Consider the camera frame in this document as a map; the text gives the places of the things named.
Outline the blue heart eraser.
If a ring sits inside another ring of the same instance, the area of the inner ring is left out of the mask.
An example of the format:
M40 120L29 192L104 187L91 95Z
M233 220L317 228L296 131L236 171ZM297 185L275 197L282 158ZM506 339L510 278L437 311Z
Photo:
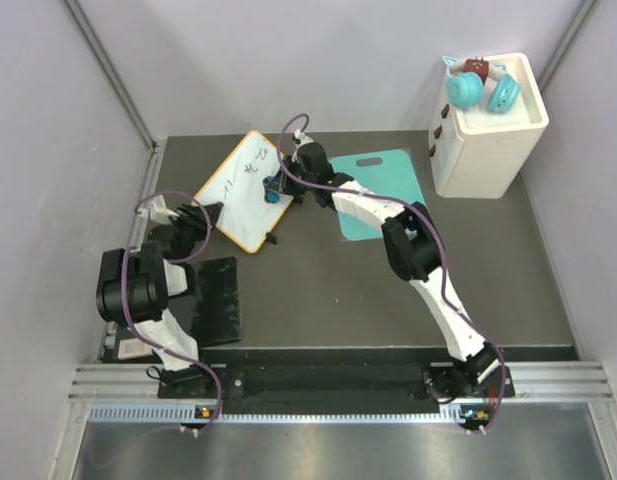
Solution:
M267 203L277 203L280 200L280 195L275 191L267 191L265 194L265 201Z

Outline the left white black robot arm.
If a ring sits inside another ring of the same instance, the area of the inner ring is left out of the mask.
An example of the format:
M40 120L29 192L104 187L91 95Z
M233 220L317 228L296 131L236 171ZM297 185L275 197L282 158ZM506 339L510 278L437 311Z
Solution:
M215 374L199 363L198 343L169 302L193 291L189 260L217 225L223 207L221 202L193 202L172 210L162 195L143 201L137 213L156 224L152 237L139 247L105 251L95 293L100 317L131 331L159 356L166 371L182 371L180 384L197 397L212 390Z

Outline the yellow framed whiteboard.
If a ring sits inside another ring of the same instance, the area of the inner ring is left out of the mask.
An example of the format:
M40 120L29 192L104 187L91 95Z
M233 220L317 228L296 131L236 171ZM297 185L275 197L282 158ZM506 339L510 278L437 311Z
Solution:
M279 173L276 146L257 130L249 131L195 195L199 203L223 208L216 228L245 252L256 253L282 218L292 198L266 200L264 182Z

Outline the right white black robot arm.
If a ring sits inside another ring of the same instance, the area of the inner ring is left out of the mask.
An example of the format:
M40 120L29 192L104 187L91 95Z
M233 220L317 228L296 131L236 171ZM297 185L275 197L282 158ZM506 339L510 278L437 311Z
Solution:
M506 386L499 348L472 323L451 284L445 248L423 204L376 194L352 176L333 169L321 144L307 135L293 135L295 150L279 157L279 172L263 182L265 200L273 194L300 199L313 193L317 203L352 216L381 233L394 274L408 282L424 300L446 342L453 361L448 397L475 396L495 374Z

